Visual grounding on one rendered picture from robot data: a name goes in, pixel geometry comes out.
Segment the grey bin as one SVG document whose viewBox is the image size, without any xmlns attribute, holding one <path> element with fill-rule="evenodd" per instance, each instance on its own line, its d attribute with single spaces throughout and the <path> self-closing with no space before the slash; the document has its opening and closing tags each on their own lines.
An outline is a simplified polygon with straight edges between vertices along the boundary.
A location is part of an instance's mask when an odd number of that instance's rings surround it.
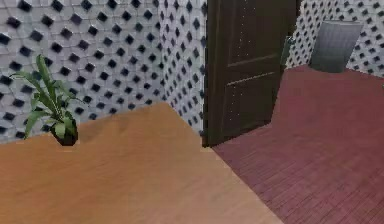
<svg viewBox="0 0 384 224">
<path fill-rule="evenodd" d="M 320 26 L 309 66 L 317 71 L 341 73 L 362 31 L 353 21 L 324 20 Z"/>
</svg>

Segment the dark brown room door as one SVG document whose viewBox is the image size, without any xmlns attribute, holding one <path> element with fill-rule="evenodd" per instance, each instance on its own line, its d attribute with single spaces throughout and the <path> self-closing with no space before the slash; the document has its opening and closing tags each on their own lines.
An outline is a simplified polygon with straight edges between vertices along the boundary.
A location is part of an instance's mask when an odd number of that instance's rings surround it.
<svg viewBox="0 0 384 224">
<path fill-rule="evenodd" d="M 208 0 L 203 145 L 271 122 L 303 0 Z"/>
</svg>

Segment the green house plant black pot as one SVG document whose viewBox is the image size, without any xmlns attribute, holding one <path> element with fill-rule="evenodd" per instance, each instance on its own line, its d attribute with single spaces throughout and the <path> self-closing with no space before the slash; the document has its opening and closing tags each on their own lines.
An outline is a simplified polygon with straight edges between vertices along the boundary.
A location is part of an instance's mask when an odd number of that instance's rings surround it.
<svg viewBox="0 0 384 224">
<path fill-rule="evenodd" d="M 44 124 L 50 125 L 49 131 L 61 146 L 74 146 L 79 139 L 78 128 L 72 113 L 66 109 L 72 100 L 79 101 L 61 80 L 51 77 L 45 57 L 36 57 L 37 73 L 42 83 L 32 73 L 17 71 L 12 78 L 27 81 L 36 92 L 31 98 L 31 111 L 26 119 L 24 138 L 27 139 L 39 119 L 46 118 Z"/>
</svg>

